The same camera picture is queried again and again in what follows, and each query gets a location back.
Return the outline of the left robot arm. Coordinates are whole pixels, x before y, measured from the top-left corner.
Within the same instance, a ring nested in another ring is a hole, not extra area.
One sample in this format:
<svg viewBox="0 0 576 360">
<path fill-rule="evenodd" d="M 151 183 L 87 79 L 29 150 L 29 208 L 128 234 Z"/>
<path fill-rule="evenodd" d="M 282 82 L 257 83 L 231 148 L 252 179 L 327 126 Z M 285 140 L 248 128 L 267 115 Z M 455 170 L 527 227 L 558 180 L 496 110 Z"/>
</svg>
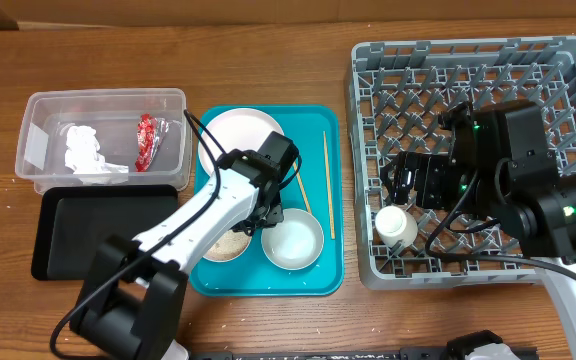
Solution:
<svg viewBox="0 0 576 360">
<path fill-rule="evenodd" d="M 189 275 L 228 231 L 283 220 L 280 191 L 299 151 L 271 132 L 258 150 L 213 161 L 209 181 L 155 227 L 101 244 L 74 308 L 60 322 L 111 359 L 187 359 L 177 340 Z"/>
</svg>

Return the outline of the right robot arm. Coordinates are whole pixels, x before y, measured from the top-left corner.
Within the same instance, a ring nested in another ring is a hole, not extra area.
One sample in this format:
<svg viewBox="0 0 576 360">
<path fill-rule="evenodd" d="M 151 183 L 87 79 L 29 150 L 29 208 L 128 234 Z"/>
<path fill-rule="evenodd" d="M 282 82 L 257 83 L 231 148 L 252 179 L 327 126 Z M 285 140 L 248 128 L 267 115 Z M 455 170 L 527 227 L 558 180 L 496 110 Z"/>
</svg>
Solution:
<svg viewBox="0 0 576 360">
<path fill-rule="evenodd" d="M 560 175 L 539 106 L 514 100 L 476 110 L 464 102 L 437 120 L 452 134 L 448 152 L 399 152 L 380 171 L 389 203 L 414 199 L 422 209 L 446 211 L 427 237 L 430 257 L 537 269 L 576 358 L 576 174 Z M 520 255 L 434 250 L 435 239 L 460 215 L 480 220 L 474 232 L 498 226 L 518 241 Z"/>
</svg>

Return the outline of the grey bowl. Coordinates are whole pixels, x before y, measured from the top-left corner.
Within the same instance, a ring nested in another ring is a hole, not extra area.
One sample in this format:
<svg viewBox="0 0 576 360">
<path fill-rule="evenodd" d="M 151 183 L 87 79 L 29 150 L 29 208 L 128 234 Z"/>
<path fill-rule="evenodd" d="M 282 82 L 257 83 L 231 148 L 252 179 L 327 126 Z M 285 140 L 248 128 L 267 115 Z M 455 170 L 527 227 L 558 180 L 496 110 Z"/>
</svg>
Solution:
<svg viewBox="0 0 576 360">
<path fill-rule="evenodd" d="M 261 245 L 268 260 L 289 271 L 314 264 L 324 247 L 324 233 L 318 220 L 301 209 L 285 209 L 283 221 L 262 231 Z"/>
</svg>

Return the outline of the white round plate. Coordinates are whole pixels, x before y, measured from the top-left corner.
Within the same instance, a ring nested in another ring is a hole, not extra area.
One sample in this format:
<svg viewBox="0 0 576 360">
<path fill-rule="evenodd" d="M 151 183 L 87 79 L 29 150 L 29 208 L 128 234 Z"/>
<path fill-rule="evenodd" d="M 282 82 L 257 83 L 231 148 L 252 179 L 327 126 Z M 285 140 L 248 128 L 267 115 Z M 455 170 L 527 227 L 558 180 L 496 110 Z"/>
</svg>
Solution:
<svg viewBox="0 0 576 360">
<path fill-rule="evenodd" d="M 235 108 L 218 114 L 206 125 L 226 153 L 237 149 L 258 151 L 272 132 L 283 135 L 277 121 L 253 108 Z"/>
</svg>

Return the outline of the red snack wrapper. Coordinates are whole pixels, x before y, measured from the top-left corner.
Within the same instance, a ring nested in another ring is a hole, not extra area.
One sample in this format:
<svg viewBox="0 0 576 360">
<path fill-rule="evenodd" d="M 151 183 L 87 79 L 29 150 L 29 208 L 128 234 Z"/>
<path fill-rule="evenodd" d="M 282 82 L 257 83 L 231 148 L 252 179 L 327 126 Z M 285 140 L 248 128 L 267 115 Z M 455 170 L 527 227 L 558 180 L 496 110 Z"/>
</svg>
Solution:
<svg viewBox="0 0 576 360">
<path fill-rule="evenodd" d="M 140 116 L 137 125 L 138 156 L 135 161 L 138 172 L 149 169 L 168 129 L 169 122 L 164 118 L 153 117 L 148 113 Z"/>
</svg>

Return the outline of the white napkin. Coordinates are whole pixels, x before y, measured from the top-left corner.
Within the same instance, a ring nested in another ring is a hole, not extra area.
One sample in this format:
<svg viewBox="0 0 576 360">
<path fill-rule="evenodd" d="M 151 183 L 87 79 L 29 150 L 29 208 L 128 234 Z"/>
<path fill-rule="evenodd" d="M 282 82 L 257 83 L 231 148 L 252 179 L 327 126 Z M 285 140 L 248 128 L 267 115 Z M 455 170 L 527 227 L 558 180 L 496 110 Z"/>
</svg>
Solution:
<svg viewBox="0 0 576 360">
<path fill-rule="evenodd" d="M 127 173 L 128 166 L 108 163 L 100 153 L 96 130 L 90 126 L 71 126 L 66 135 L 65 166 L 74 174 Z"/>
</svg>

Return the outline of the white cup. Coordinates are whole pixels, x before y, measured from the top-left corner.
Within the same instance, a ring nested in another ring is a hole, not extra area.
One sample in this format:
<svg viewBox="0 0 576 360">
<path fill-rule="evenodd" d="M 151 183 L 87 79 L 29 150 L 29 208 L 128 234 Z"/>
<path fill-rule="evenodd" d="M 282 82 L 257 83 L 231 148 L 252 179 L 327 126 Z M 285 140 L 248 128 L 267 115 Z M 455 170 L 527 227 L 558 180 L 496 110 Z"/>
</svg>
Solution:
<svg viewBox="0 0 576 360">
<path fill-rule="evenodd" d="M 380 240 L 388 247 L 408 247 L 418 235 L 415 218 L 397 206 L 380 209 L 375 216 L 375 228 Z"/>
</svg>

